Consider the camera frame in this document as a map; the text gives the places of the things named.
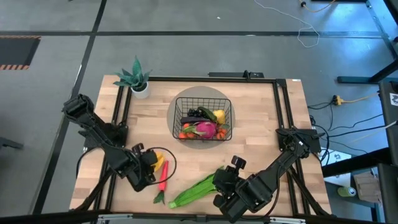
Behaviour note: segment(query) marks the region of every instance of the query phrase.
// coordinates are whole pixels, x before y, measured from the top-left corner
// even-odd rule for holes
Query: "metal leg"
[[[22,149],[22,147],[24,147],[23,144],[19,144],[9,139],[0,137],[0,147],[1,146],[13,147],[14,149]]]
[[[380,72],[372,77],[337,77],[338,83],[356,83],[356,84],[378,84],[381,80],[385,82],[398,82],[398,78],[386,78],[394,71],[398,70],[398,60],[394,60]]]
[[[335,162],[322,167],[324,177],[346,174],[354,170],[377,166],[378,163],[391,164],[390,149],[384,148],[351,159]]]

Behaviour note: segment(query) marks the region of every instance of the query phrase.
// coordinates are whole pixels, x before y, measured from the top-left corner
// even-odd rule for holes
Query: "wooden table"
[[[113,82],[117,80],[117,76],[105,75],[99,91],[95,113],[105,122],[111,121],[118,92],[118,87],[113,85]],[[184,146],[179,140],[173,138],[166,122],[169,104],[178,93],[192,86],[215,88],[231,100],[236,119],[232,140],[223,142],[211,149],[199,150]],[[301,81],[287,80],[287,89],[294,124],[298,128],[310,129],[311,124]],[[208,174],[213,173],[218,167],[230,165],[233,155],[247,160],[246,168],[240,172],[240,176],[245,178],[252,173],[265,169],[280,154],[275,132],[279,125],[274,91],[271,84],[152,81],[150,82],[150,90],[150,97],[146,99],[131,98],[127,121],[129,137],[126,147],[131,148],[133,145],[142,142],[145,148],[161,146],[170,149],[175,154],[178,163],[177,171],[167,182],[166,202],[173,200],[181,191],[189,188]],[[284,123],[287,127],[282,90],[279,90],[279,92]],[[119,119],[122,117],[123,105],[124,103],[121,105]],[[98,183],[103,155],[101,149],[95,149],[82,160],[70,208],[79,206]],[[169,170],[173,168],[174,162],[171,162]],[[327,212],[331,212],[319,161],[315,156],[310,155],[309,158],[302,159],[302,168],[307,188],[322,208]],[[100,208],[104,208],[107,193],[108,187],[105,187]],[[126,179],[118,177],[111,211],[126,213],[221,214],[218,208],[213,205],[215,195],[208,195],[184,207],[169,209],[161,203],[152,203],[157,193],[157,186],[146,187],[142,192],[135,192]],[[299,212],[303,212],[300,191],[297,186],[295,193]],[[256,214],[246,212],[245,215],[263,215],[270,209],[271,205],[272,202]],[[280,179],[279,200],[271,214],[292,215],[286,175]]]

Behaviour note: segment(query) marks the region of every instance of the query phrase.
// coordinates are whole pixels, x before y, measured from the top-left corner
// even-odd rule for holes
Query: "wire basket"
[[[229,126],[223,139],[217,139],[213,136],[211,139],[196,138],[189,140],[204,140],[204,141],[228,141],[232,138],[232,108],[231,101],[229,99],[220,98],[194,98],[194,97],[178,97],[175,102],[174,122],[173,122],[173,137],[175,139],[181,139],[178,135],[183,129],[181,118],[188,116],[188,110],[196,110],[199,106],[203,106],[210,111],[224,110],[225,112],[225,123]]]

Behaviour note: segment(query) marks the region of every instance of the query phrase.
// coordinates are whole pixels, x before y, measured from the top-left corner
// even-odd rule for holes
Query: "gray floor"
[[[100,2],[0,0],[0,30],[91,30]],[[364,4],[340,3],[325,11],[310,13],[294,0],[259,2],[299,17],[319,31],[377,31]],[[397,26],[382,0],[371,2],[386,32],[395,37]],[[325,4],[308,2],[308,5],[316,9]],[[297,31],[301,27],[299,22],[262,9],[253,1],[108,0],[99,30]],[[308,45],[316,41],[315,37],[302,39]],[[88,37],[43,37],[28,71],[0,71],[0,136],[25,144],[20,151],[6,148],[0,151],[0,216],[29,213],[34,204],[60,124],[62,103],[70,95],[87,41]],[[153,69],[156,76],[205,77],[208,72],[247,69],[264,72],[269,78],[299,78],[309,105],[330,101],[333,95],[353,100],[376,92],[377,86],[339,85],[335,79],[339,75],[371,76],[392,62],[381,39],[321,38],[317,46],[306,49],[296,37],[97,37],[80,93],[95,102],[103,75],[131,67],[135,55],[143,67]],[[381,106],[375,97],[334,107],[333,112],[333,126],[350,125],[380,114]],[[317,124],[329,125],[329,109],[310,111],[310,114]],[[356,128],[381,124],[383,120],[378,118]],[[45,203],[46,213],[68,209],[76,161],[83,145],[77,131],[76,125],[69,126]],[[363,134],[335,141],[348,143]],[[384,133],[350,144],[368,152],[386,145]],[[331,148],[361,154],[338,144],[331,144]],[[369,213],[368,208],[342,202],[335,195],[330,202],[333,213],[341,217],[360,218],[362,211]]]

